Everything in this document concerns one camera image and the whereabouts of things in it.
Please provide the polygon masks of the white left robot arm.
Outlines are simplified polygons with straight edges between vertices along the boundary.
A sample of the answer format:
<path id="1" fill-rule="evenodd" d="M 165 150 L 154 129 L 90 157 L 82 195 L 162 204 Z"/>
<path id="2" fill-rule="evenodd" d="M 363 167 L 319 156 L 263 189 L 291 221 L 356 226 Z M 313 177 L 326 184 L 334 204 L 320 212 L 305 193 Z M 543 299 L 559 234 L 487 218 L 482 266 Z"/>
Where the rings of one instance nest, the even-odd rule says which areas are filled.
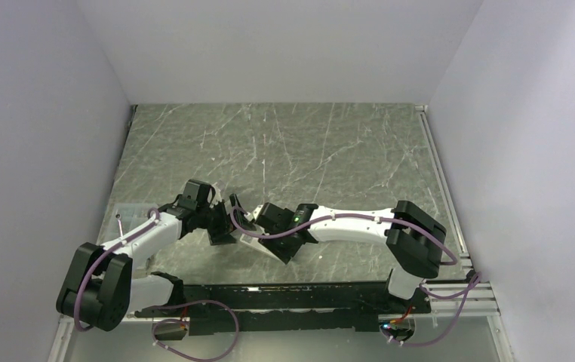
<path id="1" fill-rule="evenodd" d="M 84 243 L 74 252 L 57 296 L 58 313 L 71 317 L 79 331 L 115 329 L 127 314 L 159 310 L 173 317 L 184 308 L 183 280 L 164 272 L 135 279 L 134 271 L 164 247 L 193 231 L 208 233 L 212 244 L 232 244 L 233 225 L 218 185 L 186 182 L 176 198 L 148 209 L 144 223 L 103 244 Z"/>

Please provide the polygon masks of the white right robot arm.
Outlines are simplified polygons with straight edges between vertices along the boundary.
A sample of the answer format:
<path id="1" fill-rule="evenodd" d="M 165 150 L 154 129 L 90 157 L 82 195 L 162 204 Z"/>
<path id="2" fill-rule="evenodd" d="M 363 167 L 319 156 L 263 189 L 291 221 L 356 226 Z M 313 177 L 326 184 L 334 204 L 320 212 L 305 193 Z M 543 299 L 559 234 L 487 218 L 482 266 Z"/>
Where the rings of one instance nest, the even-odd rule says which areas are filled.
<path id="1" fill-rule="evenodd" d="M 446 228 L 410 201 L 382 210 L 338 210 L 300 204 L 296 210 L 266 203 L 251 217 L 254 236 L 248 242 L 283 263 L 306 243 L 351 241 L 385 245 L 396 264 L 388 277 L 383 302 L 401 313 L 409 307 L 418 286 L 438 277 L 441 261 L 457 258 L 445 245 Z"/>

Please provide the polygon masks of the white remote control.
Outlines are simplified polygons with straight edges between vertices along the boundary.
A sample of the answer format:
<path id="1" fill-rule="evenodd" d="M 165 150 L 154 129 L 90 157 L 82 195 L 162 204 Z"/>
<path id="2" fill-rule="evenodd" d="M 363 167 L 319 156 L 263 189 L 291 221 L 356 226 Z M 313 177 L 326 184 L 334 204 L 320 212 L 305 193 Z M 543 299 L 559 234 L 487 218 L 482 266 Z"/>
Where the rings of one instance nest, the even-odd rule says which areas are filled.
<path id="1" fill-rule="evenodd" d="M 258 251 L 266 256 L 269 256 L 272 259 L 280 261 L 280 259 L 272 251 L 270 251 L 260 243 L 258 238 L 253 238 L 249 235 L 241 234 L 238 237 L 238 243 L 243 244 L 246 247 Z"/>

